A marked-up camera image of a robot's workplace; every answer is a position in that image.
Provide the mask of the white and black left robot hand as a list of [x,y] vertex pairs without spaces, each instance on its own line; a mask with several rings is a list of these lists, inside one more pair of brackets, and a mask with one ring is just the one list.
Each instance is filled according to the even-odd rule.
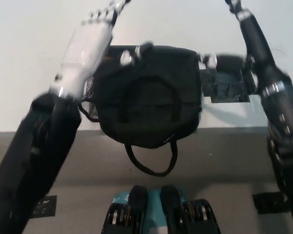
[[101,64],[113,39],[113,28],[128,0],[111,1],[92,11],[69,39],[67,48],[49,92],[57,97],[81,100],[84,84]]

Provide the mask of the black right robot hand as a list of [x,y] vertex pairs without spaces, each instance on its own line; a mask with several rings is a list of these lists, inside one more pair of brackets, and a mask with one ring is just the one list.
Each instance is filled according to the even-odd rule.
[[207,54],[200,55],[199,61],[218,71],[251,70],[257,77],[257,92],[261,96],[293,89],[291,78],[276,65],[254,14],[240,0],[227,0],[226,4],[239,22],[247,55]]

